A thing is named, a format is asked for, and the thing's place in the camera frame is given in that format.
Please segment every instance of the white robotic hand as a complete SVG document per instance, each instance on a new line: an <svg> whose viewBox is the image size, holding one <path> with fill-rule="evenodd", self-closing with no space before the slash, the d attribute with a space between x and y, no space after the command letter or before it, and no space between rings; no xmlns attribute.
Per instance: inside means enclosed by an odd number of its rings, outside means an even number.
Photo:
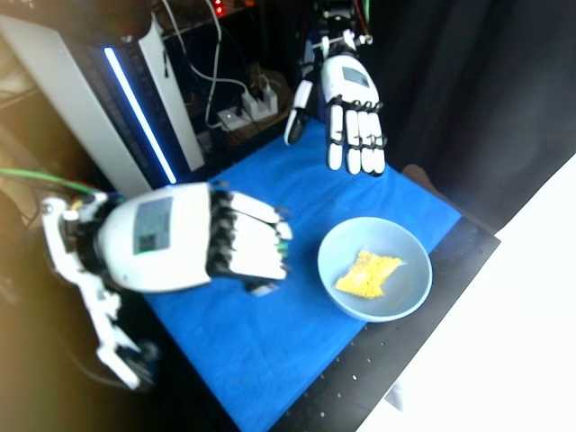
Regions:
<svg viewBox="0 0 576 432"><path fill-rule="evenodd" d="M99 340L96 354L130 388L153 383L149 355L117 325L122 299L104 281L165 293L227 275L254 295L286 276L292 232L271 206L206 183L180 184L123 202L95 193L68 205L43 201L42 225L56 271L75 284Z"/></svg>
<svg viewBox="0 0 576 432"><path fill-rule="evenodd" d="M328 58L320 71L326 102L328 166L338 170L346 165L350 174L365 171L380 175L386 168L386 137L378 112L383 104L365 67L350 53ZM309 119L308 105L314 83L300 82L292 112L286 124L284 141L291 145L304 132Z"/></svg>

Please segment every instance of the yellow food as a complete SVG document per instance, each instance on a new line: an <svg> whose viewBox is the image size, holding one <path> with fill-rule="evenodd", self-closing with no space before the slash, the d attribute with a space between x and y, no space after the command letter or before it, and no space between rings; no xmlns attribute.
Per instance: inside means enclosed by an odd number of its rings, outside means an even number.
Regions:
<svg viewBox="0 0 576 432"><path fill-rule="evenodd" d="M382 297L382 285L401 264L399 258L377 256L362 250L348 273L337 280L336 289L366 299Z"/></svg>

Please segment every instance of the power strip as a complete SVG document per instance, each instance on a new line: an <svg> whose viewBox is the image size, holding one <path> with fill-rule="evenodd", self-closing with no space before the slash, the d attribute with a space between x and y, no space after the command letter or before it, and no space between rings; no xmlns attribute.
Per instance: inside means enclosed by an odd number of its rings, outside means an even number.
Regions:
<svg viewBox="0 0 576 432"><path fill-rule="evenodd" d="M278 114L278 96L270 85L267 85L263 90L262 101L256 99L252 94L244 92L242 103L242 115L236 115L236 107L218 112L218 117L223 123L222 128L225 131L234 131L252 122L259 122L271 115Z"/></svg>

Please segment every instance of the green wire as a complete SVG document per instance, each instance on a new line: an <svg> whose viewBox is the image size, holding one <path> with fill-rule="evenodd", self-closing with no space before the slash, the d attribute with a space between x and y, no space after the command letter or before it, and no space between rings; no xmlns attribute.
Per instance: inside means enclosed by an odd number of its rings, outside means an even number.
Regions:
<svg viewBox="0 0 576 432"><path fill-rule="evenodd" d="M26 169L0 168L0 175L33 178L36 180L42 180L44 182L55 183L57 185L69 187L70 189L75 189L79 192L84 192L86 194L92 194L94 192L98 192L98 189L86 186L84 184L71 182L56 175L39 173L37 171L28 171Z"/></svg>
<svg viewBox="0 0 576 432"><path fill-rule="evenodd" d="M366 25L370 24L370 0L364 0L364 14L366 15Z"/></svg>

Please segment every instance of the black tabletop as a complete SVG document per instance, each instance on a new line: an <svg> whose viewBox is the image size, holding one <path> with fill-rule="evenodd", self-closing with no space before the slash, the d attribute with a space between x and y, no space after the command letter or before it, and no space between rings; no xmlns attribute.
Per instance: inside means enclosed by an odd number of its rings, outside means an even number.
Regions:
<svg viewBox="0 0 576 432"><path fill-rule="evenodd" d="M500 242L466 218L430 253L434 282L422 306L403 319L367 324L274 425L274 431L356 430L478 274ZM236 427L139 295L123 299L121 324L160 345L164 361L152 397L166 430Z"/></svg>

